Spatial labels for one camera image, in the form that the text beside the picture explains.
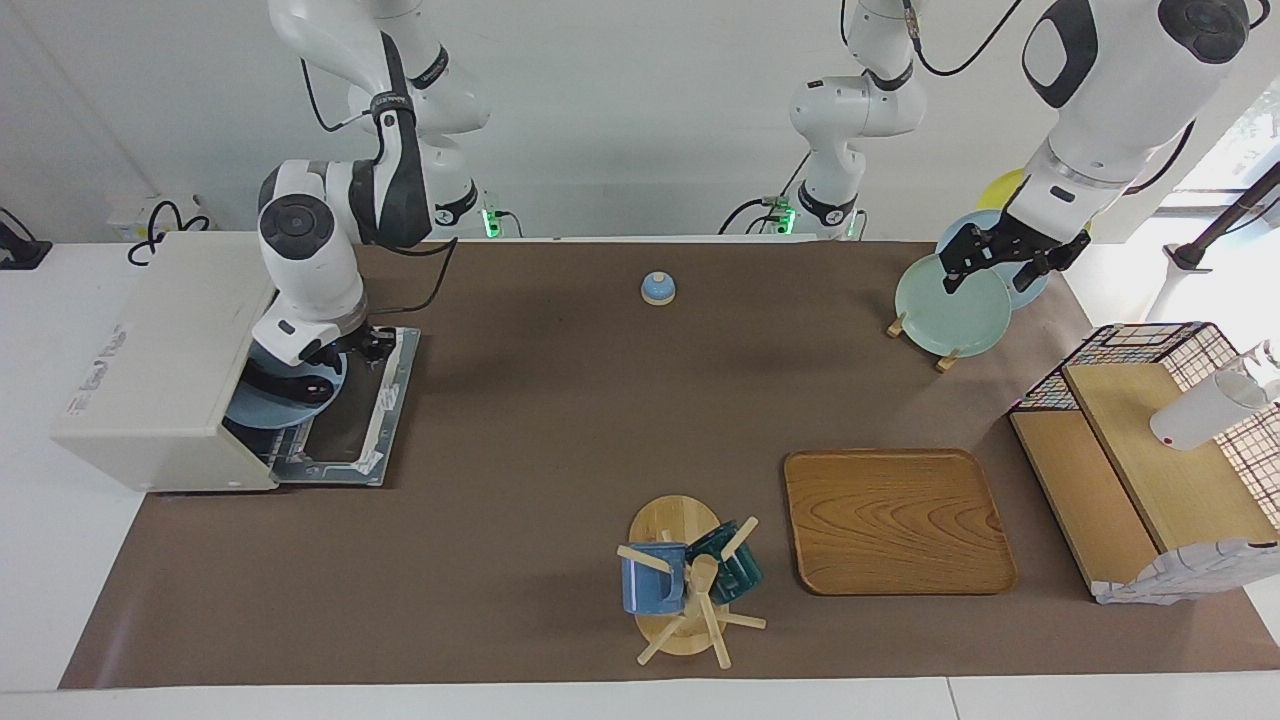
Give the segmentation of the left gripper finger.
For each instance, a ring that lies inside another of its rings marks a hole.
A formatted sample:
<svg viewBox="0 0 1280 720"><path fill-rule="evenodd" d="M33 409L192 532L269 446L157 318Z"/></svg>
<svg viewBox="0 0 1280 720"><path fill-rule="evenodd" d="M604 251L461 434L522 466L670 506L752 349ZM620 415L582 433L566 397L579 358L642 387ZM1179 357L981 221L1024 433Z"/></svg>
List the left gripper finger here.
<svg viewBox="0 0 1280 720"><path fill-rule="evenodd" d="M1037 249L1030 260L1020 269L1020 291L1027 292L1041 277L1051 272L1065 272L1091 245L1089 231L1080 231L1076 237L1052 249Z"/></svg>
<svg viewBox="0 0 1280 720"><path fill-rule="evenodd" d="M989 232L979 225L961 225L957 233L940 251L943 266L942 286L947 295L956 293L964 281L991 268Z"/></svg>

